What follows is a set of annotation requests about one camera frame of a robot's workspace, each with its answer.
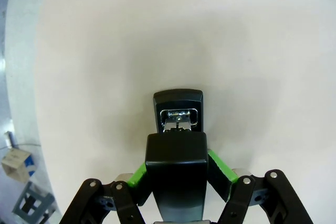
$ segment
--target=silver metal piece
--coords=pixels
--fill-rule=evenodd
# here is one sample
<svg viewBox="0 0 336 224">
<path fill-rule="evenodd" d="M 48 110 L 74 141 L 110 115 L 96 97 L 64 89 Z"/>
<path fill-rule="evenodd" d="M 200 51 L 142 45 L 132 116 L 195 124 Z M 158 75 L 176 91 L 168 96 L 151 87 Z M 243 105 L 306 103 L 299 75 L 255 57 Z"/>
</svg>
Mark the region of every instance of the silver metal piece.
<svg viewBox="0 0 336 224">
<path fill-rule="evenodd" d="M 252 173 L 250 173 L 250 171 L 248 171 L 247 169 L 244 168 L 234 168 L 232 169 L 232 171 L 237 174 L 238 178 L 242 177 L 242 176 L 251 176 Z"/>
<path fill-rule="evenodd" d="M 182 118 L 190 118 L 192 114 L 196 115 L 196 121 L 190 121 L 191 126 L 196 126 L 198 123 L 198 111 L 197 109 L 184 109 L 184 110 L 162 110 L 160 112 L 161 124 L 164 127 L 166 121 L 163 121 L 164 118 L 174 119 L 175 121 L 180 121 Z"/>
<path fill-rule="evenodd" d="M 10 131 L 7 131 L 5 133 L 5 141 L 6 141 L 6 146 L 8 149 L 13 148 L 12 133 Z"/>
<path fill-rule="evenodd" d="M 169 110 L 166 111 L 168 118 L 166 119 L 163 125 L 163 132 L 170 131 L 175 129 L 176 131 L 180 130 L 189 130 L 191 131 L 191 122 L 190 122 L 190 111 L 189 110 Z"/>
<path fill-rule="evenodd" d="M 130 178 L 133 176 L 133 173 L 122 173 L 119 174 L 114 181 L 124 181 L 127 182 L 130 180 Z"/>
<path fill-rule="evenodd" d="M 169 118 L 173 118 L 176 116 L 190 116 L 190 111 L 186 110 L 186 111 L 180 111 L 180 110 L 175 110 L 175 111 L 168 111 L 167 116 Z"/>
<path fill-rule="evenodd" d="M 180 119 L 177 127 L 179 129 L 191 131 L 190 119 Z"/>
<path fill-rule="evenodd" d="M 278 174 L 275 173 L 275 172 L 271 172 L 270 176 L 271 176 L 272 178 L 276 178 L 276 177 L 278 177 Z"/>
<path fill-rule="evenodd" d="M 249 178 L 244 178 L 243 179 L 244 184 L 248 185 L 251 183 L 251 180 Z"/>
</svg>

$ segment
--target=metal screw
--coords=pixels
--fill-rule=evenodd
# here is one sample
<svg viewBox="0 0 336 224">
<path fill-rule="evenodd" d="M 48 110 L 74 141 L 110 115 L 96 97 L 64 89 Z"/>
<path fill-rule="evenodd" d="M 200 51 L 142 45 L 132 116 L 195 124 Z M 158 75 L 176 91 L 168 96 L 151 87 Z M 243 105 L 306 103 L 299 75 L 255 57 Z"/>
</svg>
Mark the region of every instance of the metal screw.
<svg viewBox="0 0 336 224">
<path fill-rule="evenodd" d="M 120 190 L 122 188 L 122 185 L 121 184 L 118 184 L 117 186 L 116 186 L 116 189 L 117 190 Z"/>
<path fill-rule="evenodd" d="M 248 185 L 251 183 L 251 180 L 249 178 L 244 178 L 243 179 L 244 184 Z"/>
<path fill-rule="evenodd" d="M 271 172 L 270 176 L 271 176 L 272 178 L 276 178 L 276 177 L 278 177 L 278 174 L 276 174 L 275 172 Z"/>
</svg>

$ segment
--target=bolt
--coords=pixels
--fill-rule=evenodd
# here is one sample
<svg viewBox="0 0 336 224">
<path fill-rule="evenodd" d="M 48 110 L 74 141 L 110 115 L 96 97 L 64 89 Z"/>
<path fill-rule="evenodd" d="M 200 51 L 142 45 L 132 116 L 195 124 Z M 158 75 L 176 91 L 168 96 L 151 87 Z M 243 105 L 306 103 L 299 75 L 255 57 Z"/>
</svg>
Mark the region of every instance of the bolt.
<svg viewBox="0 0 336 224">
<path fill-rule="evenodd" d="M 276 174 L 275 172 L 271 172 L 270 176 L 271 176 L 272 178 L 276 178 L 276 177 L 278 177 L 278 174 Z"/>
<path fill-rule="evenodd" d="M 244 184 L 248 185 L 251 183 L 251 180 L 249 178 L 244 178 L 243 179 Z"/>
</svg>

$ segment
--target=gray floor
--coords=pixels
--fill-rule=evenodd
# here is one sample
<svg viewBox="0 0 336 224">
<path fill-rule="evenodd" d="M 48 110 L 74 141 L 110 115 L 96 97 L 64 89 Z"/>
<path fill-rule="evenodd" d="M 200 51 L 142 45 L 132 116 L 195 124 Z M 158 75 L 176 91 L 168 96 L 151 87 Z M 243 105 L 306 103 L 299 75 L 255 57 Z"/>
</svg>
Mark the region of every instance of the gray floor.
<svg viewBox="0 0 336 224">
<path fill-rule="evenodd" d="M 31 181 L 52 193 L 39 147 L 34 99 L 34 34 L 40 4 L 41 0 L 0 0 L 0 157 L 7 152 L 4 133 L 14 132 L 15 144 L 31 152 L 37 165 Z M 0 218 L 17 223 L 12 209 L 24 184 L 7 177 L 2 168 L 0 181 Z"/>
</svg>

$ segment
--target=robotic arm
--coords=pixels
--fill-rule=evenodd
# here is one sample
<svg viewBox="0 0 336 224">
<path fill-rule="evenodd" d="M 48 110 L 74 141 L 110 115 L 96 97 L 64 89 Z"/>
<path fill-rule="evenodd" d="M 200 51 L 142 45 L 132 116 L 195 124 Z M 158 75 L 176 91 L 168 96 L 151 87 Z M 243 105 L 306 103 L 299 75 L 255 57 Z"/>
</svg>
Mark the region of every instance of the robotic arm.
<svg viewBox="0 0 336 224">
<path fill-rule="evenodd" d="M 110 211 L 121 224 L 145 224 L 138 206 L 151 192 L 164 222 L 241 224 L 247 208 L 260 205 L 271 224 L 313 223 L 282 171 L 238 177 L 207 148 L 202 91 L 155 93 L 154 109 L 157 133 L 148 136 L 145 163 L 108 185 L 85 180 L 60 224 L 102 223 Z M 227 202 L 216 222 L 202 220 L 207 181 Z"/>
</svg>

